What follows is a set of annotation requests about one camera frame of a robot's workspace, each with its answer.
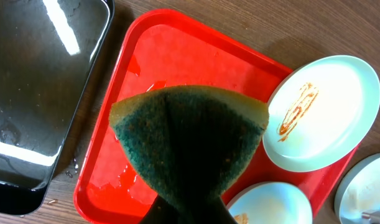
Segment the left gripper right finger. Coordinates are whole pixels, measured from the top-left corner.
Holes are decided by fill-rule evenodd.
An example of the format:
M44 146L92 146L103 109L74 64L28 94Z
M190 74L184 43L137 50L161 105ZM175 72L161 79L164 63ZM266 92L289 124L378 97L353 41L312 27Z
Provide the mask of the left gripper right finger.
M220 197L198 202L192 209L192 214L195 223L237 224Z

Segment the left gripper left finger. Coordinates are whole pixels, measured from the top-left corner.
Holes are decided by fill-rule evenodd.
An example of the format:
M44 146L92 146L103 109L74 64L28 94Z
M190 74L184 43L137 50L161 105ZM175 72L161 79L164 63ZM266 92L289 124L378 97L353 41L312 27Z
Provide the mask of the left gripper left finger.
M179 224L178 218L177 210L158 195L139 224Z

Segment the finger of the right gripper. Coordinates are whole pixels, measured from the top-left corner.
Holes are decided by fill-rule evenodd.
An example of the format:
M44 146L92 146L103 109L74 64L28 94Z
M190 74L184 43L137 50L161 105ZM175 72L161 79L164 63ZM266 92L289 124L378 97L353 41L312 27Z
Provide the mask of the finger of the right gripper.
M368 210L362 213L362 224L380 224L380 210Z

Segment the light blue plate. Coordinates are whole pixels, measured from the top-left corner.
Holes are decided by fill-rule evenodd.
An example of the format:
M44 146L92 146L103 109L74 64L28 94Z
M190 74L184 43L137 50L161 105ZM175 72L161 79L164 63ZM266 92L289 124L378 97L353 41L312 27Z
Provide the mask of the light blue plate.
M341 224L360 224L363 212L380 210L380 153L359 161L343 177L334 210Z
M319 170L347 155L371 129L380 81L358 57L324 57L292 72L268 106L263 145L269 159L291 172Z
M311 204L296 186L261 182L235 195L227 209L237 223L312 224Z

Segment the green yellow scrub sponge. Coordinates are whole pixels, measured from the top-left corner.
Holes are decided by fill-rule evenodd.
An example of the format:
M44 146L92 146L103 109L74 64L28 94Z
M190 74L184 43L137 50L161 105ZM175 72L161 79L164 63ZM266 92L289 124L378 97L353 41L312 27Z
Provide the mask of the green yellow scrub sponge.
M143 181L183 213L220 199L251 162L267 105L235 91L182 85L112 105L109 124Z

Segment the light blue plate top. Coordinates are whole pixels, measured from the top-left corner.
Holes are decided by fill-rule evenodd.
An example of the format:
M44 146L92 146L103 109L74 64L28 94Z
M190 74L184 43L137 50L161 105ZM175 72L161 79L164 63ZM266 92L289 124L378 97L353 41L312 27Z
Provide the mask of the light blue plate top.
M324 57L292 72L268 106L263 145L269 159L291 172L319 170L347 155L371 129L380 81L358 57Z

